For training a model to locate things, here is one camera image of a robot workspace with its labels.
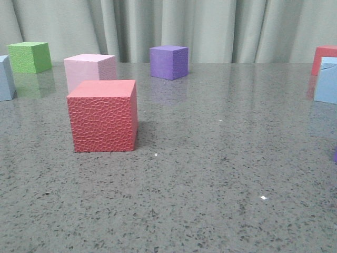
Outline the smooth red foam cube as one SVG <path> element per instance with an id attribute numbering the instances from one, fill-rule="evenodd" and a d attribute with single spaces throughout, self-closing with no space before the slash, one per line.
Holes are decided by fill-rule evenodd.
<path id="1" fill-rule="evenodd" d="M 336 56 L 337 56 L 337 46 L 336 45 L 318 46 L 315 50 L 311 75 L 314 75 L 314 76 L 318 75 L 322 57 L 336 57 Z"/>

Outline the grey-green curtain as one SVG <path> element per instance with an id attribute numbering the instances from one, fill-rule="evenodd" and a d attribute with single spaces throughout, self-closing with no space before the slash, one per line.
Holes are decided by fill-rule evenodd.
<path id="1" fill-rule="evenodd" d="M 310 63 L 336 44 L 336 1 L 1 1 L 1 53 L 47 42 L 147 62 L 149 48 L 187 46 L 193 63 Z"/>

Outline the blue foam cube with cut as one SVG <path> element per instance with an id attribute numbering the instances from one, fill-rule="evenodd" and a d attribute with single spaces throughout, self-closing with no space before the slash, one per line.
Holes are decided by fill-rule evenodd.
<path id="1" fill-rule="evenodd" d="M 336 104 L 336 57 L 322 57 L 313 99 Z"/>

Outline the green foam cube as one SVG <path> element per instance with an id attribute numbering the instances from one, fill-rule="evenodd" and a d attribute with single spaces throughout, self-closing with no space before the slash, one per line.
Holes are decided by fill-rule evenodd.
<path id="1" fill-rule="evenodd" d="M 14 73 L 40 73 L 52 68 L 49 44 L 21 42 L 7 45 Z"/>

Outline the dark purple foam cube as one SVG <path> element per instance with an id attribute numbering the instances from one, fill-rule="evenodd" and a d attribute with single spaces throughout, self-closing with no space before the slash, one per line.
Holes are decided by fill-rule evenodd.
<path id="1" fill-rule="evenodd" d="M 150 48 L 152 77 L 176 80 L 189 73 L 189 48 L 165 45 Z"/>

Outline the pink foam cube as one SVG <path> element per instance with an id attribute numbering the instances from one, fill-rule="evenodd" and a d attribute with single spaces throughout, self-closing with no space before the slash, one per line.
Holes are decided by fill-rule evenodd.
<path id="1" fill-rule="evenodd" d="M 85 80 L 116 80 L 115 55 L 80 54 L 64 59 L 68 92 Z"/>

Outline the textured red foam cube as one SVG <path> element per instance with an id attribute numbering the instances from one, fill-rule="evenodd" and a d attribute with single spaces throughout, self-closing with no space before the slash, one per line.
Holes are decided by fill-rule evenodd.
<path id="1" fill-rule="evenodd" d="M 75 152 L 134 150 L 135 80 L 84 81 L 66 99 Z"/>

